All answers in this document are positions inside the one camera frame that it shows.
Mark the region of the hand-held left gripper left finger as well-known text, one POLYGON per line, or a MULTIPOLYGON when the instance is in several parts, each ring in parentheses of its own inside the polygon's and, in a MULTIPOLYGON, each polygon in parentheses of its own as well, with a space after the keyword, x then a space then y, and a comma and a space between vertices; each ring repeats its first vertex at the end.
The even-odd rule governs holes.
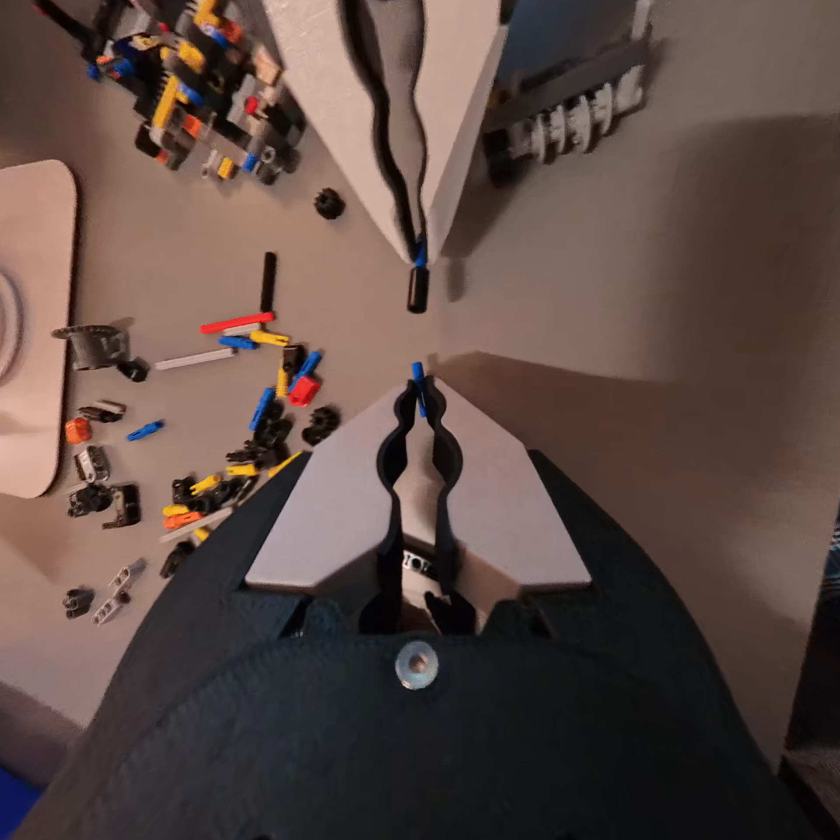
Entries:
POLYGON ((318 444, 245 576, 277 592, 399 592, 417 387, 399 385, 318 444))

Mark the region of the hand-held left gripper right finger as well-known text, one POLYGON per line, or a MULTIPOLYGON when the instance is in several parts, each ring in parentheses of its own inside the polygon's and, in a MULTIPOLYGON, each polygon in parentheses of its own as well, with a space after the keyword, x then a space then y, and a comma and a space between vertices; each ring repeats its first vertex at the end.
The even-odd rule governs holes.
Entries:
POLYGON ((443 589, 578 589, 592 577, 524 444, 442 379, 426 379, 443 589))

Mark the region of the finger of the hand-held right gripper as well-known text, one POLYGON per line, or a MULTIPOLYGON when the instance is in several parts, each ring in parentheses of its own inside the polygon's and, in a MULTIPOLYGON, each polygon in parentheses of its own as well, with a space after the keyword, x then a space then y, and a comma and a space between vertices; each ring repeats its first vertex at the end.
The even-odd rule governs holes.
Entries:
POLYGON ((415 234, 385 138, 389 102, 352 37, 348 3, 262 3, 289 89, 382 235, 403 260, 415 234))
POLYGON ((374 159, 395 250, 437 258, 455 219, 511 10, 499 1, 368 2, 374 159))

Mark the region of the pile of small lego pieces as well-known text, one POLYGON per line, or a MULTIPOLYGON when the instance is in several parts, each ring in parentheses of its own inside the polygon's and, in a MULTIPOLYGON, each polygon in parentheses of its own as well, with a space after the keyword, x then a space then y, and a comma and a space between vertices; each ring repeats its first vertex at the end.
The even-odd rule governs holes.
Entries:
MULTIPOLYGON (((248 420, 248 436, 243 444, 226 454, 223 471, 201 479, 194 474, 173 479, 171 500, 161 513, 164 541, 172 544, 160 571, 165 581, 172 578, 228 514, 247 500, 263 477, 275 476, 298 455, 287 453, 287 438, 294 418, 287 415, 286 409, 309 407, 321 387, 314 375, 321 355, 314 351, 307 353, 305 347, 292 343, 286 335, 266 331, 255 324, 220 332, 217 342, 219 348, 225 345, 238 351, 278 348, 281 353, 277 382, 259 394, 248 420)), ((105 532, 125 530, 143 521, 139 485, 113 480, 109 453, 93 440, 94 424, 115 424, 127 412, 128 407, 122 403, 98 400, 80 406, 65 423, 65 441, 78 478, 68 492, 67 516, 81 519, 108 514, 110 519, 101 524, 105 532)), ((338 409, 316 407, 301 432, 302 442, 314 447, 330 436, 340 422, 338 409)), ((91 613, 94 626, 105 624, 131 602, 130 589, 146 566, 144 559, 122 566, 96 609, 95 589, 84 584, 70 588, 61 602, 66 618, 74 620, 91 613)))

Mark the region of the partly built lego model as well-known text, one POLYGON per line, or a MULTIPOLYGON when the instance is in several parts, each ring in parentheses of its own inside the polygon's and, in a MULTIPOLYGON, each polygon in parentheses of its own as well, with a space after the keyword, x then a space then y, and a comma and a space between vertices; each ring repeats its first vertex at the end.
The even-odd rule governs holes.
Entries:
POLYGON ((264 2, 103 1, 88 24, 33 6, 76 41, 90 79, 133 96, 134 146, 168 170, 202 152, 203 178, 271 186, 298 168, 306 119, 264 2))

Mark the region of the light grey lego axle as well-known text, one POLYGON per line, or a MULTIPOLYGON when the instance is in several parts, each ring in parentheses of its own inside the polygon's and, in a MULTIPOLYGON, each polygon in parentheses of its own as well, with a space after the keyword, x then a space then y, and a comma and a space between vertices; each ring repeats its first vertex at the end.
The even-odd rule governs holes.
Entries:
POLYGON ((172 371, 184 369, 199 364, 207 364, 215 361, 231 359, 236 356, 236 348, 222 346, 217 350, 210 350, 201 353, 192 353, 184 356, 160 360, 153 364, 156 371, 172 371))

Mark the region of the red lego axle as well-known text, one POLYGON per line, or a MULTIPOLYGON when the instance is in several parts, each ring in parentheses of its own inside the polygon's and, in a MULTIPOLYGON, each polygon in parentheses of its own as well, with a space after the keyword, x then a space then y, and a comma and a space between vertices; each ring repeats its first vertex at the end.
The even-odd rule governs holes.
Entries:
POLYGON ((275 321, 275 319, 276 315, 273 311, 260 311, 243 317, 230 318, 215 322, 207 322, 202 324, 198 328, 198 330, 201 334, 216 334, 222 333, 225 330, 239 329, 255 324, 273 322, 275 321))

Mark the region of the dark grey lego gear assembly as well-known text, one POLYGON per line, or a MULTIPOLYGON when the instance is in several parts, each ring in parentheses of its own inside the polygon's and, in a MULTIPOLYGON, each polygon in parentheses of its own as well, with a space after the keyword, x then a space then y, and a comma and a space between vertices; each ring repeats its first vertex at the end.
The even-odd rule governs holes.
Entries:
POLYGON ((78 372, 115 369, 131 382, 145 382, 150 367, 131 354, 129 331, 111 324, 70 325, 50 332, 65 341, 71 369, 78 372))

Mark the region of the pale rounded board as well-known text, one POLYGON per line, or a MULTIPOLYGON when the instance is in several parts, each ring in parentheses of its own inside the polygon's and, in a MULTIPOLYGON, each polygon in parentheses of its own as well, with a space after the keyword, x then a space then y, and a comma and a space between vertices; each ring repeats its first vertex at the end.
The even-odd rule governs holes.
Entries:
POLYGON ((33 499, 59 465, 77 186, 55 160, 1 172, 1 491, 33 499))

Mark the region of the blue cloth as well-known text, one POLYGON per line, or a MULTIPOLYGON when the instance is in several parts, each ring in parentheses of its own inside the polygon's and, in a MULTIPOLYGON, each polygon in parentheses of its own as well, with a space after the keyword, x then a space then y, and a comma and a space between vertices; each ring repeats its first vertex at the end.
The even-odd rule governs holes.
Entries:
POLYGON ((10 838, 43 790, 1 767, 1 839, 10 838))

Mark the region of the grey lego frame with springs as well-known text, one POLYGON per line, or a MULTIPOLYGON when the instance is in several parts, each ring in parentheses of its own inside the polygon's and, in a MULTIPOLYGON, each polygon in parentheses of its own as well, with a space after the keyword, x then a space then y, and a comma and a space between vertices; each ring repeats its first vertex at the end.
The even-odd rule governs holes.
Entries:
POLYGON ((587 154, 643 107, 653 2, 633 2, 629 29, 592 56, 555 62, 495 84, 479 136, 489 182, 514 185, 533 162, 587 154))

